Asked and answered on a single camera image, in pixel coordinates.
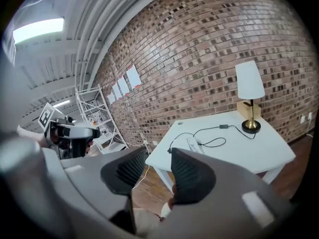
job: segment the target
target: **ceiling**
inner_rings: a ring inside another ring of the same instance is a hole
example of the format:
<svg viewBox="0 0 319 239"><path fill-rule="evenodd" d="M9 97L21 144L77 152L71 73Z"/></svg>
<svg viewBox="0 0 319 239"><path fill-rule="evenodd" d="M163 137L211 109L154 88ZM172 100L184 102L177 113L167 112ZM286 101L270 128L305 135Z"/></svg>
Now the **ceiling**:
<svg viewBox="0 0 319 239"><path fill-rule="evenodd" d="M117 35L152 0L43 0L21 9L14 28L41 20L65 19L62 32L16 44L16 76L31 89L32 99L20 126L42 132L37 119L46 103L70 100L59 107L80 118L75 101L79 90L92 86L97 70Z"/></svg>

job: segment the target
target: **metal shelving unit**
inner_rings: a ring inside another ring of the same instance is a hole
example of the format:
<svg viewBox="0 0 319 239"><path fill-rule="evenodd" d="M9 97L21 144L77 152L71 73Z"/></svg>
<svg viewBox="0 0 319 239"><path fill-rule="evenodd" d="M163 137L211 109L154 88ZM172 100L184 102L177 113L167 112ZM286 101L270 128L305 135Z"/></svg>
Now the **metal shelving unit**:
<svg viewBox="0 0 319 239"><path fill-rule="evenodd" d="M108 106L105 102L102 90L100 85L96 88L91 88L87 90L81 90L75 91L76 93L76 103L78 105L78 108L80 110L81 116L83 120L88 124L89 127L91 128L99 128L100 131L102 131L102 135L94 139L93 142L98 146L100 151L103 154L119 151L124 148L128 148L128 145L124 141L118 127L116 126L113 117L108 109ZM101 96L102 104L97 103L97 98L98 96ZM104 111L106 112L108 118L106 118L103 121L100 121L100 119L97 119L97 117L94 115L97 112ZM93 125L89 121L89 116L93 116L95 119L94 121L96 122L96 125ZM114 141L114 137L117 139L120 139L122 143ZM103 147L103 144L106 143L107 141L110 141L109 145L107 147Z"/></svg>

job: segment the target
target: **wooden block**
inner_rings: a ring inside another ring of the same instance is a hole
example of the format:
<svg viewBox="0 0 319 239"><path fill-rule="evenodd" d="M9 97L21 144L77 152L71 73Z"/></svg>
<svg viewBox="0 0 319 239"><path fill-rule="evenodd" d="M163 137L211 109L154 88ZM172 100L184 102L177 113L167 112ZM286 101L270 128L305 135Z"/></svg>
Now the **wooden block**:
<svg viewBox="0 0 319 239"><path fill-rule="evenodd" d="M237 102L237 111L246 119L250 119L250 100L242 100ZM254 104L254 118L258 119L261 115L261 108Z"/></svg>

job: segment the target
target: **black cable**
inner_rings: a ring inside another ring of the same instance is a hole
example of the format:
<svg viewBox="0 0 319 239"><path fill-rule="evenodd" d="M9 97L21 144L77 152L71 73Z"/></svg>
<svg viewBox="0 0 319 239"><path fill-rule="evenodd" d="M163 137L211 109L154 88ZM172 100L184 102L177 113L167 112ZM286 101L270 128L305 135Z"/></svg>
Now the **black cable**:
<svg viewBox="0 0 319 239"><path fill-rule="evenodd" d="M248 139L250 139L250 140L253 140L254 138L255 138L255 136L256 136L256 134L254 134L254 136L252 137L252 138L250 138L250 137L248 137L247 135L245 135L242 131L240 131L239 129L238 129L238 127L236 127L235 125L227 125L227 124L225 124L225 125L219 125L219 126L214 126L214 127L208 127L208 128L202 128L202 129L200 129L200 130L198 130L196 133L194 133L194 134L192 134L192 133L188 133L188 132L184 132L184 133L181 133L181 134L179 134L178 136L176 136L175 138L174 138L174 140L170 143L170 145L169 145L169 149L167 150L167 152L168 153L171 153L171 145L173 144L173 142L179 137L179 136L181 136L182 134L191 134L194 138L195 138L195 135L198 133L198 132L200 132L200 131L203 131L203 130L208 130L208 129L214 129L214 128L220 128L220 129L223 129L223 128L229 128L229 127L231 127L231 126L233 126L233 127L235 127L237 130L238 130L238 132L240 132L243 136L245 136L246 138L248 138ZM225 141L222 143L222 144L220 144L220 145L215 145L215 146L207 146L207 144L209 144L209 143L211 143L211 142L213 142L213 141L216 141L216 140L218 140L218 139L224 139ZM198 145L201 145L201 146L205 146L205 147L208 147L208 148L215 148L215 147L219 147L219 146L222 146L222 145L224 145L225 143L226 143L226 139L225 138L223 138L223 137L218 137L218 138L215 138L215 139L213 139L212 141L209 141L209 142L207 142L207 143L200 143L200 142L198 142L198 141L196 141L197 142L197 144Z"/></svg>

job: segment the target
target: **white table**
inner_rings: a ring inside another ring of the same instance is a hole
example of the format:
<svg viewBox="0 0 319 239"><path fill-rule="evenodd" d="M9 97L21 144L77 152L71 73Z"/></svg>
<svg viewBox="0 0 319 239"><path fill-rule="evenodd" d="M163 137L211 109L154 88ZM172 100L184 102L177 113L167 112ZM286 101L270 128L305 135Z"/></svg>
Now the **white table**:
<svg viewBox="0 0 319 239"><path fill-rule="evenodd" d="M244 120L244 117L237 111L177 120L147 158L146 164L155 169L165 185L172 191L173 182L167 173L167 171L171 171L171 154L167 150L176 136L183 132L195 133L199 129L219 126L220 124L235 125L242 131L241 123ZM294 160L295 154L263 118L257 119L257 121L261 124L261 129L253 140L247 139L234 127L204 130L197 133L195 137L201 143L224 137L227 141L220 147L199 146L199 148L204 155L240 165L255 174L267 171L263 180L269 184L277 177L285 164ZM190 134L181 135L173 142L172 147L189 149L186 140L188 137L192 136ZM216 140L210 145L218 145L223 141L222 139Z"/></svg>

